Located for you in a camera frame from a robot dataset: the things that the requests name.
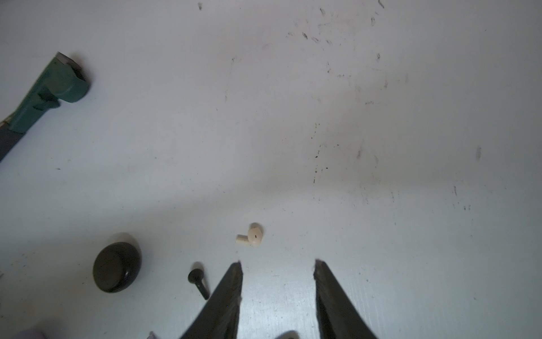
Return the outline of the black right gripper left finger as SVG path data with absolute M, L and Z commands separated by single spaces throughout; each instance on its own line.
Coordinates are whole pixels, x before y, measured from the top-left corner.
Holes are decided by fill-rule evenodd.
M 237 338 L 243 271 L 234 262 L 181 338 Z

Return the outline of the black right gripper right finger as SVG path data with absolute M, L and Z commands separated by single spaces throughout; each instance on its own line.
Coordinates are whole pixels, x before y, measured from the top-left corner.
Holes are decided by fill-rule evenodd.
M 316 260 L 313 277 L 316 282 L 316 314 L 321 338 L 376 338 L 326 262 Z

